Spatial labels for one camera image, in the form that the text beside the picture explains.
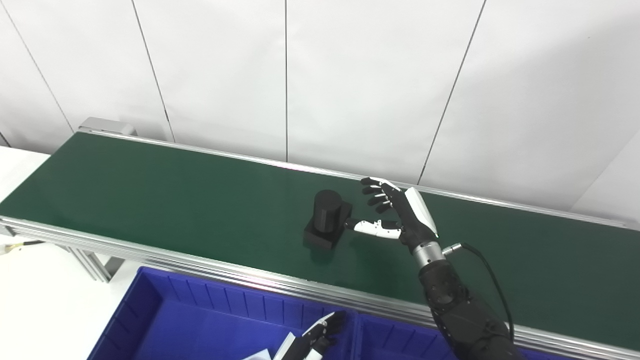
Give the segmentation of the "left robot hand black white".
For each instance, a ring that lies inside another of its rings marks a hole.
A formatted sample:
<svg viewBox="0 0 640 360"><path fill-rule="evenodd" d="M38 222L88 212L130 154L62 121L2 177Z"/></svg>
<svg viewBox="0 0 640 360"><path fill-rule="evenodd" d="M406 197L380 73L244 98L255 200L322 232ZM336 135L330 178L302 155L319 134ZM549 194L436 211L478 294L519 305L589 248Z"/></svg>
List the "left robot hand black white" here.
<svg viewBox="0 0 640 360"><path fill-rule="evenodd" d="M274 360L322 360L327 350L338 342L347 312L330 312L316 320L304 333L288 333L274 355Z"/></svg>

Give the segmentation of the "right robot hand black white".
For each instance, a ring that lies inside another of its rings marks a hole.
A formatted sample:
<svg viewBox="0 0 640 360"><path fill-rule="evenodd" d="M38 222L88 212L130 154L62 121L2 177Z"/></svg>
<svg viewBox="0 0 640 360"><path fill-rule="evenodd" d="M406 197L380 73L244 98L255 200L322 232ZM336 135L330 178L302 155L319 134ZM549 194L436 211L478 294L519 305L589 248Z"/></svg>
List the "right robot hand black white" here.
<svg viewBox="0 0 640 360"><path fill-rule="evenodd" d="M413 253L421 244L437 243L438 230L422 195L415 187L402 189L385 178L365 177L362 194L371 195L367 205L375 207L378 214L394 210L398 221L348 218L344 226L348 230L381 239L399 240Z"/></svg>

